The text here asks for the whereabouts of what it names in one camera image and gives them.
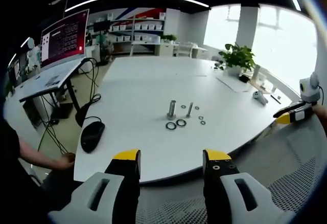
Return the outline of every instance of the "person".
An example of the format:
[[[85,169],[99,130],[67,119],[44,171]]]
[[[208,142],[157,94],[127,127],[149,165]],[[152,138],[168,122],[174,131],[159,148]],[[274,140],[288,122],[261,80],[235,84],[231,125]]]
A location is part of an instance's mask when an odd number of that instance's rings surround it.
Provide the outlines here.
[[[26,222],[51,223],[47,214],[68,204],[71,193],[80,185],[73,180],[75,155],[66,153],[58,160],[50,159],[20,138],[4,119],[0,126],[4,152],[2,159],[5,161],[4,189],[8,193],[6,207],[19,209],[19,215],[15,217],[23,218]],[[19,158],[52,170],[40,187],[27,174]]]

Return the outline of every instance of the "paper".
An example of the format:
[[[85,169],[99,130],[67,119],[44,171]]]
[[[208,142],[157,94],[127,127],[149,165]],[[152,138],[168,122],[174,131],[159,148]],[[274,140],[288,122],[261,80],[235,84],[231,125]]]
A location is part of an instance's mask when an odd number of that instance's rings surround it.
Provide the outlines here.
[[[249,83],[241,82],[238,78],[229,76],[225,72],[218,72],[216,78],[236,93],[248,92],[251,88]]]

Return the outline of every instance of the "plant pot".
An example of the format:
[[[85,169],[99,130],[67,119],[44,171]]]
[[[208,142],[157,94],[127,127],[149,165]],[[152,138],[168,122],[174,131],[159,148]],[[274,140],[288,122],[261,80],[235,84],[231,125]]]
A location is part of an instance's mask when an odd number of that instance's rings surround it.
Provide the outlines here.
[[[239,65],[234,65],[233,67],[227,68],[227,73],[233,77],[239,77],[242,68]]]

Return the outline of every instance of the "person's arm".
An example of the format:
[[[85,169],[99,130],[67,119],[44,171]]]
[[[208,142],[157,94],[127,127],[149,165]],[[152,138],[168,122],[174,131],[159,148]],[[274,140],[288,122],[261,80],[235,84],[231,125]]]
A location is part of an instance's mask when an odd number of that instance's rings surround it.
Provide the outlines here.
[[[26,162],[38,167],[52,170],[63,170],[74,164],[75,155],[73,153],[66,153],[59,160],[53,160],[33,149],[21,138],[19,138],[19,146],[20,157]]]

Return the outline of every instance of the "chair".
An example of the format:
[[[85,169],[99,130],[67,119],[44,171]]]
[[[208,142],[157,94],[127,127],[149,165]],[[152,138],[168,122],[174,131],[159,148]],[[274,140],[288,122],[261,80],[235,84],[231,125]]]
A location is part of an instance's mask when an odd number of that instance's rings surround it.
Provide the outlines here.
[[[176,57],[186,56],[192,58],[192,45],[178,45]]]

